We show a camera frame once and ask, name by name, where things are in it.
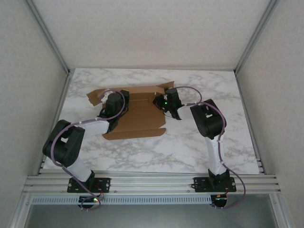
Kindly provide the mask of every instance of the open cardboard box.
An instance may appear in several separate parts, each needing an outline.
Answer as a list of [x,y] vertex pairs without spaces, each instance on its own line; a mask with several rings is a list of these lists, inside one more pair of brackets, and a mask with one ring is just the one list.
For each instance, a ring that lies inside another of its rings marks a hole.
[[[165,116],[162,110],[153,103],[156,96],[164,95],[165,89],[174,86],[174,82],[167,82],[161,85],[137,86],[112,88],[115,90],[127,90],[130,93],[129,111],[123,115],[115,129],[103,137],[108,140],[132,139],[160,136],[166,132]],[[99,96],[105,89],[96,89],[87,94],[93,106],[100,104]]]

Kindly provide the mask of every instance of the white marble surface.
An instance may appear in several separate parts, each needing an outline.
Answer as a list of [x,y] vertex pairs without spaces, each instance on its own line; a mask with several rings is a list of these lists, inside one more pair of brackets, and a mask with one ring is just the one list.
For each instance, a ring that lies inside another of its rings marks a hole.
[[[224,134],[226,165],[242,174],[258,174],[258,166],[233,72],[190,70],[77,68],[60,119],[76,122],[97,116],[86,96],[98,88],[157,85],[175,81],[175,86],[193,86],[203,100],[212,98],[227,120]],[[190,89],[179,89],[183,104],[198,101]],[[102,135],[85,139],[80,158],[92,170],[206,173],[209,159],[204,138],[194,120],[166,117],[167,131],[159,137],[112,140]],[[47,159],[44,169],[55,168]]]

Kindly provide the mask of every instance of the cable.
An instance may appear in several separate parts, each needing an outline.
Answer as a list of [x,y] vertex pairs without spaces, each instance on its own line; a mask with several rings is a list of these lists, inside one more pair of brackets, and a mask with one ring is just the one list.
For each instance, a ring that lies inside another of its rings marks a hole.
[[[225,126],[226,126],[226,120],[225,120],[225,118],[224,118],[224,115],[223,115],[223,113],[222,113],[219,109],[217,109],[217,108],[214,107],[213,105],[211,105],[211,104],[209,104],[209,103],[206,103],[206,102],[203,102],[203,101],[197,102],[197,103],[190,103],[190,104],[186,104],[186,105],[187,105],[187,106],[190,106],[190,105],[198,105],[198,104],[203,104],[203,105],[206,105],[206,106],[212,108],[212,109],[213,109],[214,111],[216,111],[216,112],[220,115],[220,117],[222,118],[223,127],[222,127],[222,130],[221,130],[221,132],[220,132],[220,134],[219,134],[219,137],[218,137],[218,155],[219,155],[219,160],[220,160],[220,162],[223,162],[222,156],[221,156],[221,154],[220,154],[220,139],[221,139],[221,137],[222,137],[222,135],[223,135],[223,133],[224,133]],[[234,204],[232,204],[232,205],[229,205],[229,206],[227,206],[227,207],[221,208],[221,209],[229,209],[229,208],[232,208],[232,207],[238,205],[239,203],[241,203],[241,202],[244,200],[244,198],[245,198],[245,196],[246,196],[246,186],[245,186],[245,183],[243,182],[242,178],[241,178],[236,172],[234,172],[233,170],[231,170],[230,168],[228,168],[227,165],[225,165],[224,163],[222,163],[222,165],[223,165],[227,170],[229,170],[230,172],[232,172],[232,173],[241,181],[241,183],[242,183],[242,185],[243,185],[243,188],[244,188],[244,194],[243,194],[242,198],[241,198],[238,202],[236,202],[236,203],[234,203]]]
[[202,102],[203,97],[202,97],[200,91],[197,90],[196,88],[193,88],[193,87],[191,87],[191,86],[178,86],[178,87],[174,87],[174,88],[175,88],[175,89],[181,89],[181,88],[193,89],[193,90],[195,90],[196,92],[198,92],[198,94],[199,94],[199,97],[200,97],[199,102]]
[[102,97],[102,95],[104,95],[104,94],[105,94],[106,92],[108,92],[108,91],[117,92],[117,93],[119,93],[119,94],[123,97],[123,106],[122,106],[121,110],[120,110],[116,115],[114,115],[114,116],[112,116],[112,117],[109,117],[109,118],[100,118],[100,117],[98,117],[98,118],[95,118],[95,119],[80,121],[80,122],[77,122],[77,123],[71,123],[70,125],[66,126],[61,132],[59,132],[59,134],[55,137],[55,139],[54,139],[54,141],[53,141],[53,143],[52,143],[52,145],[51,145],[51,159],[52,159],[52,162],[53,162],[56,166],[61,167],[61,168],[62,168],[67,174],[69,174],[69,175],[70,175],[70,176],[71,176],[71,177],[72,177],[72,178],[73,178],[73,179],[74,179],[74,180],[75,180],[75,181],[76,181],[76,182],[77,182],[77,183],[78,183],[78,184],[79,184],[87,193],[89,193],[89,194],[91,195],[90,197],[85,198],[85,199],[81,202],[81,205],[80,205],[81,210],[83,210],[83,203],[84,203],[87,199],[90,199],[90,198],[94,197],[94,198],[97,198],[98,203],[99,203],[98,207],[91,208],[91,209],[87,209],[87,211],[89,211],[89,210],[95,210],[95,209],[99,208],[99,207],[101,206],[101,202],[100,202],[99,198],[98,198],[94,193],[92,193],[89,189],[87,189],[77,177],[75,177],[69,170],[67,170],[66,167],[64,167],[62,164],[58,163],[58,162],[55,160],[55,157],[54,157],[54,147],[55,147],[55,144],[56,144],[57,140],[60,138],[60,136],[61,136],[65,131],[67,131],[69,128],[71,128],[71,127],[73,127],[73,126],[75,126],[75,125],[79,125],[79,124],[86,124],[86,123],[91,123],[91,122],[95,122],[95,121],[111,120],[111,119],[114,119],[114,118],[116,118],[117,116],[119,116],[120,113],[122,113],[122,111],[124,110],[124,106],[125,106],[125,98],[124,98],[124,95],[123,95],[120,91],[118,91],[118,90],[106,89],[106,90],[104,90],[104,91],[101,93],[100,97]]

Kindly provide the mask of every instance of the cardboard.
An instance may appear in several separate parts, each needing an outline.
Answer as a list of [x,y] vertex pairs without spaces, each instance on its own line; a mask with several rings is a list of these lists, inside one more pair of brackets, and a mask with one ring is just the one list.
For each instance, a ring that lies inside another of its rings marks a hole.
[[[129,111],[123,115],[115,129],[103,137],[108,140],[132,139],[160,136],[165,133],[165,116],[153,103],[156,96],[164,95],[165,89],[174,86],[174,82],[160,85],[112,88],[127,90],[130,93]],[[105,89],[97,89],[87,94],[93,106],[100,104],[99,97]]]

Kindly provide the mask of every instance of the white enclosure wall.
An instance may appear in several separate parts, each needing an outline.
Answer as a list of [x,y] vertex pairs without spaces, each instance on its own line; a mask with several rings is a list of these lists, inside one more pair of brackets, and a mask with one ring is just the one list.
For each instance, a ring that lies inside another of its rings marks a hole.
[[34,0],[70,68],[235,68],[269,0]]
[[65,78],[24,3],[0,1],[0,227],[37,171]]
[[304,1],[280,1],[239,82],[266,168],[304,227]]

